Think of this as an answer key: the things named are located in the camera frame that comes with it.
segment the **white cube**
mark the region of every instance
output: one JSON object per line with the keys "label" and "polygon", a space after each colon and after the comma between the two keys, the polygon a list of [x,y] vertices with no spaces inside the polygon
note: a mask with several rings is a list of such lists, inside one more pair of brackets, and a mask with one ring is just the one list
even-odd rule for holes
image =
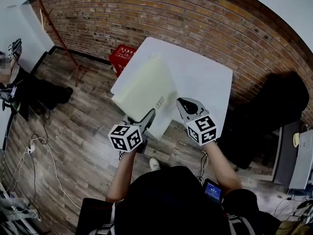
{"label": "white cube", "polygon": [[210,114],[186,122],[185,127],[187,128],[188,136],[199,145],[204,145],[217,139],[217,126]]}
{"label": "white cube", "polygon": [[131,152],[142,143],[138,126],[116,124],[108,136],[113,148],[119,151]]}

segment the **phone screen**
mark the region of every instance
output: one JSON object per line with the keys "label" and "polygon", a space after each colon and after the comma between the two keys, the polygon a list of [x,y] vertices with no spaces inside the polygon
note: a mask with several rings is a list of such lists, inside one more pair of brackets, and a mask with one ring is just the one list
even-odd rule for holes
{"label": "phone screen", "polygon": [[206,185],[205,188],[205,194],[209,196],[210,198],[213,198],[213,200],[220,202],[221,200],[221,189],[219,189],[217,186],[214,186],[210,184],[209,182]]}

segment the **white tabletop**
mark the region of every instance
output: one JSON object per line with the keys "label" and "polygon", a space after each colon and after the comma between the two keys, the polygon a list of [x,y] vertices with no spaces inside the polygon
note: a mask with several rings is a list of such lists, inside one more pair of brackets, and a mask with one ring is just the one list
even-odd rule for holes
{"label": "white tabletop", "polygon": [[[190,50],[152,37],[146,38],[113,85],[112,94],[119,93],[133,72],[149,58],[157,55],[161,55],[168,65],[179,96],[200,101],[214,116],[220,137],[233,72],[224,65]],[[173,120],[183,123],[177,108]]]}

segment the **red crate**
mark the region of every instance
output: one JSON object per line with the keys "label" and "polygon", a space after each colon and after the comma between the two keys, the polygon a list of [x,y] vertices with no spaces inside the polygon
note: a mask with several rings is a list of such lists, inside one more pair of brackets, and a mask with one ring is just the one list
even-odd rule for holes
{"label": "red crate", "polygon": [[109,60],[117,77],[120,76],[135,52],[136,49],[134,48],[125,45],[119,45],[116,50],[109,56]]}

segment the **curved brick wall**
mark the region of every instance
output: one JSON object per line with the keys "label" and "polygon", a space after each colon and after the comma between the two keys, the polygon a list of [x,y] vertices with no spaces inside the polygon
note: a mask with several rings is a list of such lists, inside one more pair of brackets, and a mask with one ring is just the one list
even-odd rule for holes
{"label": "curved brick wall", "polygon": [[[108,59],[119,44],[147,36],[211,58],[234,70],[231,103],[251,100],[266,75],[296,71],[313,95],[312,52],[257,0],[43,0],[70,49]],[[58,41],[50,34],[56,45]],[[303,113],[313,124],[313,102]]]}

